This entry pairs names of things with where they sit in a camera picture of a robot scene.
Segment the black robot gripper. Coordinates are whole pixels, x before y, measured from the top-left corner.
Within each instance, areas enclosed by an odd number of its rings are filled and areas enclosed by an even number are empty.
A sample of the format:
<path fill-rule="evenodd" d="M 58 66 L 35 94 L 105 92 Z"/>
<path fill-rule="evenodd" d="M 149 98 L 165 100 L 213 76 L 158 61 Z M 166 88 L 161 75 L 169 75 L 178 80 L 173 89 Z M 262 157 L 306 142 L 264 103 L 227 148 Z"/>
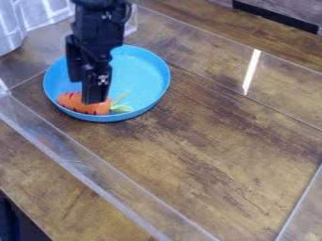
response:
<path fill-rule="evenodd" d="M 113 68 L 107 62 L 113 59 L 111 51 L 123 44 L 131 2 L 73 0 L 73 3 L 75 21 L 73 34 L 66 37 L 69 75 L 73 82 L 82 78 L 82 102 L 99 104 L 109 95 Z"/>

